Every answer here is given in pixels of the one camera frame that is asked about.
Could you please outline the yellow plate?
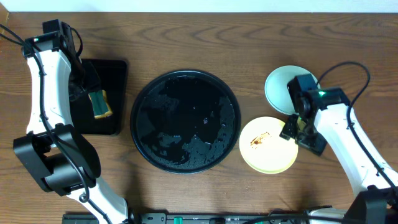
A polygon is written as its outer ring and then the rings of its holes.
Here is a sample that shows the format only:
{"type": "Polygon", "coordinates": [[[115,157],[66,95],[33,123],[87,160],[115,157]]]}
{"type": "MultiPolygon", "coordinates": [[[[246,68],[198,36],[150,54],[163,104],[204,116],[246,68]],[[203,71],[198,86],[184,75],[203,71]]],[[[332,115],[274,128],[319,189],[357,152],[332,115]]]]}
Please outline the yellow plate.
{"type": "Polygon", "coordinates": [[[299,147],[293,139],[280,137],[285,122],[270,116],[248,122],[239,137],[239,150],[245,162],[264,174],[278,174],[295,162],[299,147]]]}

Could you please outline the green and yellow sponge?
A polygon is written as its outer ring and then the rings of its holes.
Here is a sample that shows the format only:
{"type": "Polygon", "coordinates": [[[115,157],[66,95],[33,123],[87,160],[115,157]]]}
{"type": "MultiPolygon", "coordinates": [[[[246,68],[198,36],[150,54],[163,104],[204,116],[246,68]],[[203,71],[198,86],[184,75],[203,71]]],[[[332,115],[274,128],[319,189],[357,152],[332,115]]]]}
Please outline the green and yellow sponge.
{"type": "Polygon", "coordinates": [[[105,90],[90,92],[88,96],[93,107],[93,114],[95,119],[103,119],[113,115],[113,111],[108,103],[105,90]]]}

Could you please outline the light blue plate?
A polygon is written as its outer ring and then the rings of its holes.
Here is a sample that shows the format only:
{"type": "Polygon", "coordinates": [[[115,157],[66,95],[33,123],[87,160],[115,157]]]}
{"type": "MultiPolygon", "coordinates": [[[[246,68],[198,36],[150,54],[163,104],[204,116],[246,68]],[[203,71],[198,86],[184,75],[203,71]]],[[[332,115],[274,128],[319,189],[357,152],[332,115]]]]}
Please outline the light blue plate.
{"type": "Polygon", "coordinates": [[[273,70],[264,84],[264,93],[269,104],[282,114],[295,114],[287,84],[296,76],[307,74],[311,74],[315,82],[318,81],[311,72],[295,65],[285,65],[273,70]]]}

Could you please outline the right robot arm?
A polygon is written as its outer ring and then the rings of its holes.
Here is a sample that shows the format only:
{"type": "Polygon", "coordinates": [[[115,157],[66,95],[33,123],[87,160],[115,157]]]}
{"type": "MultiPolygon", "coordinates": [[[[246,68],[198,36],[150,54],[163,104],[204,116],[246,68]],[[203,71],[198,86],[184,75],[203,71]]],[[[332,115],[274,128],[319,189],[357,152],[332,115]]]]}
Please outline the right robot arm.
{"type": "Polygon", "coordinates": [[[320,155],[330,146],[353,189],[354,202],[342,221],[397,223],[397,171],[362,129],[341,88],[321,89],[313,75],[297,75],[282,85],[294,112],[280,136],[320,155]]]}

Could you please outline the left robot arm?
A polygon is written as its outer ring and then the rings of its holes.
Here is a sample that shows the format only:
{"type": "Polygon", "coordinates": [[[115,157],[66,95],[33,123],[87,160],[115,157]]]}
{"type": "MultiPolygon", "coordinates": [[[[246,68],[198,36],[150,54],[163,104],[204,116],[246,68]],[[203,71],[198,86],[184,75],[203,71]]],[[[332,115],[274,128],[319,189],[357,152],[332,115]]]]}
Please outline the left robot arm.
{"type": "Polygon", "coordinates": [[[32,109],[13,150],[43,191],[77,201],[96,222],[131,223],[126,200],[102,178],[99,155],[86,139],[120,132],[127,64],[82,59],[79,33],[58,19],[42,30],[19,39],[31,73],[32,109]]]}

